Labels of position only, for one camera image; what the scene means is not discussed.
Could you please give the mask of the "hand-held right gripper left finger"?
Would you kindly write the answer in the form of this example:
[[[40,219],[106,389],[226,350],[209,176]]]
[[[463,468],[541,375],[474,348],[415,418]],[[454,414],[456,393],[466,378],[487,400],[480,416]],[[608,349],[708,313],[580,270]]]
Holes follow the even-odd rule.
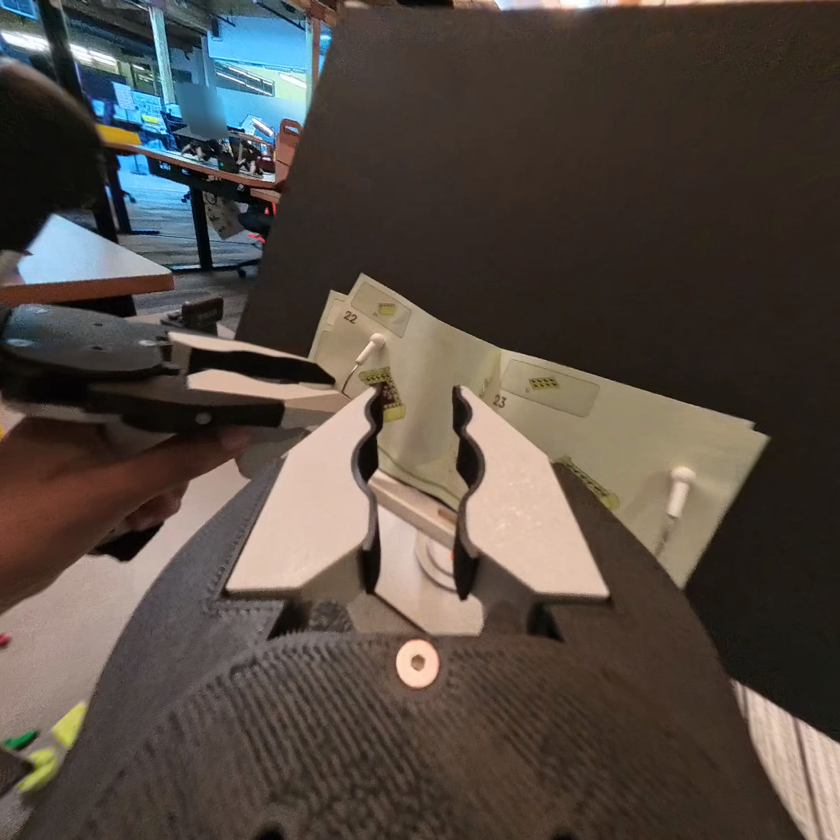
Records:
[[[287,452],[227,579],[229,596],[348,604],[374,593],[382,546],[370,482],[382,426],[378,384]]]

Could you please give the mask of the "person's left hand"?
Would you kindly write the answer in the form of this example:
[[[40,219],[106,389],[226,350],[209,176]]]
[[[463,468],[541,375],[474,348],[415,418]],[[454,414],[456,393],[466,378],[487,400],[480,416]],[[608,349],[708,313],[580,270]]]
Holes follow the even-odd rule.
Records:
[[[159,527],[189,484],[250,444],[227,427],[116,455],[92,425],[28,417],[1,444],[1,611],[48,588],[120,526]]]

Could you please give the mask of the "white book stand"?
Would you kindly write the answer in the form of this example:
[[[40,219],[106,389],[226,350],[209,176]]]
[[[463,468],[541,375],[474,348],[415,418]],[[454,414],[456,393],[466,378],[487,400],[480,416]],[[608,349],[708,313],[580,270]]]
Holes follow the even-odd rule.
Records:
[[[382,508],[414,528],[414,557],[425,577],[437,588],[456,593],[455,511],[380,469],[370,487]]]

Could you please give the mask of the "instruction booklet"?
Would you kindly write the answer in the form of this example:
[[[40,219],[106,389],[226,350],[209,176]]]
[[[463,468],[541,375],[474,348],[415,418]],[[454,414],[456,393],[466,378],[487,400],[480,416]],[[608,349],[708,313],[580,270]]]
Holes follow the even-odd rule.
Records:
[[[769,438],[749,421],[568,366],[504,350],[463,332],[366,275],[331,290],[310,358],[341,386],[373,333],[385,346],[355,373],[350,398],[384,383],[380,465],[455,508],[452,389],[466,385],[554,464],[566,467],[654,553],[669,472],[696,472],[682,518],[658,558],[686,586]]]

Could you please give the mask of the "long office desk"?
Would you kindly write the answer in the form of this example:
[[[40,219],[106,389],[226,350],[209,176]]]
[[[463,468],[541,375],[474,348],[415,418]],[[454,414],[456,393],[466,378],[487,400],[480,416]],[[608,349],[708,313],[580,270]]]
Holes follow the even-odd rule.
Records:
[[[284,182],[280,191],[275,188],[275,162],[273,171],[245,171],[242,163],[228,165],[226,155],[203,158],[168,150],[154,150],[142,146],[137,133],[101,124],[97,124],[96,128],[101,142],[113,154],[141,155],[147,159],[152,175],[187,187],[198,262],[195,265],[172,266],[173,272],[235,270],[239,277],[244,278],[246,268],[258,265],[259,258],[247,259],[237,264],[214,264],[204,196],[210,195],[232,203],[275,205],[279,202],[285,184]]]

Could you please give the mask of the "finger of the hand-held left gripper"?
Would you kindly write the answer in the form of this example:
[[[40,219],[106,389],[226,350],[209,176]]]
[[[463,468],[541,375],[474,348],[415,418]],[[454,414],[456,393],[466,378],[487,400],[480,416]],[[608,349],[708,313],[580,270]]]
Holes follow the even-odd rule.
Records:
[[[347,395],[326,386],[261,381],[229,371],[209,370],[189,374],[193,390],[258,397],[282,403],[283,418],[251,434],[251,446],[237,457],[239,473],[253,479],[270,462],[286,453],[317,427],[350,403]]]
[[[169,331],[171,361],[187,373],[224,371],[249,379],[306,385],[334,385],[334,377],[307,358],[197,332]]]

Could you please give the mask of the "dark rounded object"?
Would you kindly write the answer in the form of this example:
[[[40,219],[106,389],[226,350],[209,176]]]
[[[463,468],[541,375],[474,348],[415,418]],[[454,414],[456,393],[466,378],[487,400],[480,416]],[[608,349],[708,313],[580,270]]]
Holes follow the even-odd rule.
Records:
[[[2,251],[24,253],[53,214],[97,207],[103,176],[89,111],[43,73],[2,58]]]

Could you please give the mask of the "white page holder pin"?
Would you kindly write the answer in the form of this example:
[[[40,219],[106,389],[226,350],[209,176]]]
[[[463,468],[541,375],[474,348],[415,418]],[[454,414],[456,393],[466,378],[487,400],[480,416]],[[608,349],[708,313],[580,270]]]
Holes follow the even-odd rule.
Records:
[[[686,465],[678,465],[668,474],[668,495],[665,504],[665,519],[660,530],[654,556],[659,558],[682,518],[690,492],[697,480],[697,473]]]
[[[349,373],[346,375],[341,385],[340,392],[342,394],[346,393],[350,381],[354,377],[355,373],[361,368],[361,366],[366,364],[370,357],[372,357],[372,355],[377,354],[380,350],[383,349],[384,346],[385,336],[383,334],[376,332],[370,336],[367,344],[355,358],[355,361],[353,362]]]

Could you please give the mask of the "black backdrop board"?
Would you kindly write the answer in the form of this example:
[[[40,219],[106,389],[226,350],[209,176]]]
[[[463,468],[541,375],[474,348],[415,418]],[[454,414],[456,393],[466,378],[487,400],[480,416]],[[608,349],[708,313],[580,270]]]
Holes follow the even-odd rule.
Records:
[[[239,338],[365,273],[503,348],[771,438],[687,585],[838,739],[838,2],[352,9]]]

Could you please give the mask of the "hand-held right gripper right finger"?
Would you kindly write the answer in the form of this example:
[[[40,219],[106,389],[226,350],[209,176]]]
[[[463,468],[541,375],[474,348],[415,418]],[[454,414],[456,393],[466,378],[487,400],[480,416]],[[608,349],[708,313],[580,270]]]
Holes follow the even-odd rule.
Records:
[[[452,552],[455,592],[483,617],[511,605],[603,605],[611,594],[546,454],[465,385],[452,395],[456,469],[466,491]]]

